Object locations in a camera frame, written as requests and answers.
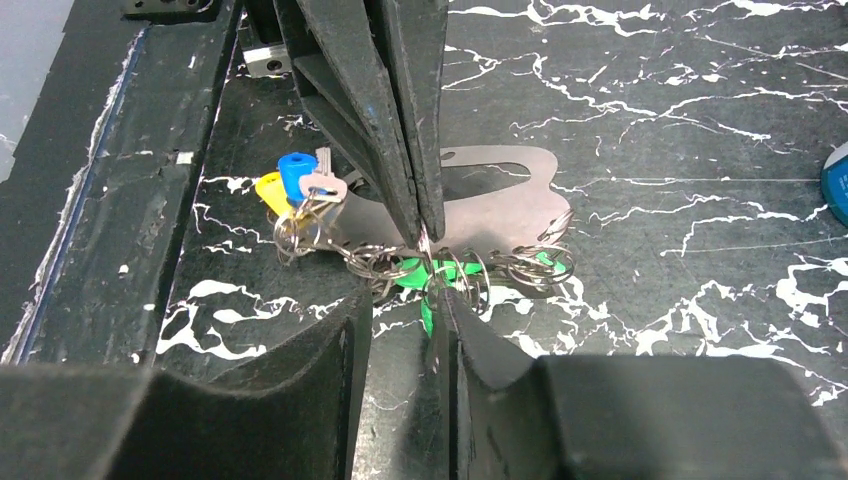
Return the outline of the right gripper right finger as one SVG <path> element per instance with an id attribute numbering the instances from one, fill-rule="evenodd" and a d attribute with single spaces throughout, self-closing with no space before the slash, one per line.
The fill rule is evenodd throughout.
<path id="1" fill-rule="evenodd" d="M 437 296 L 452 479 L 843 479 L 847 456 L 779 363 L 532 357 Z"/>

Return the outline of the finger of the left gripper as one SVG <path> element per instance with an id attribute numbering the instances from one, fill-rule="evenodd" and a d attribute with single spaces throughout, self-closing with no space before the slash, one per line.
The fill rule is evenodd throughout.
<path id="1" fill-rule="evenodd" d="M 421 217 L 387 68 L 362 1 L 276 1 L 277 22 L 304 110 L 372 185 L 402 241 Z"/>
<path id="2" fill-rule="evenodd" d="M 446 1 L 381 1 L 389 71 L 400 103 L 419 224 L 442 239 L 446 214 L 441 179 L 439 108 L 447 31 Z"/>

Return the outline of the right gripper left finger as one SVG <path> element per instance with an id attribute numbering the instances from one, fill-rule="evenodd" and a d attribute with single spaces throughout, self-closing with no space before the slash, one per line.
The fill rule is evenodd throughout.
<path id="1" fill-rule="evenodd" d="M 372 320 L 358 290 L 210 382 L 147 367 L 5 366 L 1 475 L 347 479 Z"/>

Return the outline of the blue key tag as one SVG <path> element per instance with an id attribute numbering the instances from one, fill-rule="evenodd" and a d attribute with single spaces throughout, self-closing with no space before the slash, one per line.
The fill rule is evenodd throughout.
<path id="1" fill-rule="evenodd" d="M 329 147 L 321 147 L 314 154 L 295 152 L 278 160 L 289 204 L 300 206 L 309 198 L 331 203 L 345 200 L 348 185 L 333 173 L 331 155 Z"/>

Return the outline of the yellow key tag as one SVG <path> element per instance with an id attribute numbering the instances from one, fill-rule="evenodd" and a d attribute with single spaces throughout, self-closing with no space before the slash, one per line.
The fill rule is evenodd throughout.
<path id="1" fill-rule="evenodd" d="M 294 210 L 289 202 L 279 171 L 273 171 L 260 177 L 255 184 L 255 192 L 278 217 L 287 218 Z"/>

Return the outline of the green key tag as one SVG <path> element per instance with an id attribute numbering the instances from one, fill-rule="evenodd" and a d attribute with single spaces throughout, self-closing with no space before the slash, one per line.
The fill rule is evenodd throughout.
<path id="1" fill-rule="evenodd" d="M 564 264 L 558 258 L 551 257 L 547 252 L 539 252 L 535 259 L 546 268 L 547 276 L 561 276 L 571 272 L 571 266 Z"/>
<path id="2" fill-rule="evenodd" d="M 452 287 L 462 293 L 473 295 L 473 291 L 485 284 L 483 280 L 484 265 L 479 262 L 462 261 L 457 263 L 453 260 L 435 260 L 432 269 L 434 276 L 423 259 L 406 258 L 395 264 L 404 275 L 395 279 L 396 285 L 424 293 L 420 302 L 420 314 L 424 331 L 431 337 L 434 329 L 433 313 L 429 300 L 431 287 L 439 286 L 441 280 L 446 286 Z"/>

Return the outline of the large silver carabiner keyring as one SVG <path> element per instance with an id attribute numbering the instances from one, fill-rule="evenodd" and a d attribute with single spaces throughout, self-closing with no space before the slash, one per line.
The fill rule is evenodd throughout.
<path id="1" fill-rule="evenodd" d="M 515 164 L 528 169 L 530 177 L 517 185 L 482 195 L 444 203 L 445 234 L 434 244 L 454 252 L 471 248 L 478 253 L 506 253 L 516 246 L 531 246 L 551 222 L 570 209 L 569 202 L 550 184 L 558 169 L 554 153 L 534 146 L 479 145 L 445 148 L 450 157 L 445 167 L 482 167 Z M 418 257 L 414 242 L 405 245 L 389 211 L 380 202 L 357 194 L 346 196 L 343 208 L 323 234 L 318 250 L 331 249 L 327 239 L 349 248 L 363 243 L 398 246 L 401 256 Z"/>

